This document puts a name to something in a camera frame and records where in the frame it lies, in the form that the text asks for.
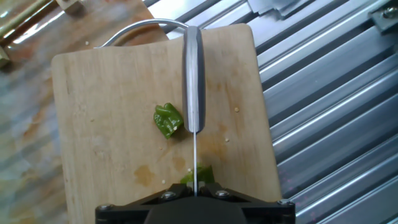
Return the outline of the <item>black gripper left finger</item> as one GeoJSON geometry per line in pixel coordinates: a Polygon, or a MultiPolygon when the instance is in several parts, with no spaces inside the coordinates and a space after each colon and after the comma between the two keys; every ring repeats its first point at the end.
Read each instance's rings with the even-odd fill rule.
{"type": "Polygon", "coordinates": [[[172,184],[168,189],[131,202],[127,205],[110,203],[95,208],[95,224],[144,223],[150,210],[156,205],[187,196],[186,184],[172,184]]]}

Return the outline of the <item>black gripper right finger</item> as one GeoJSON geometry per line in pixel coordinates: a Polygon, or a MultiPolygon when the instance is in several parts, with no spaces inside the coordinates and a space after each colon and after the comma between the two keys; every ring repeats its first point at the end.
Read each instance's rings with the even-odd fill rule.
{"type": "Polygon", "coordinates": [[[242,211],[246,223],[295,224],[295,204],[287,199],[265,202],[224,188],[219,183],[205,184],[200,187],[199,195],[236,205],[242,211]]]}

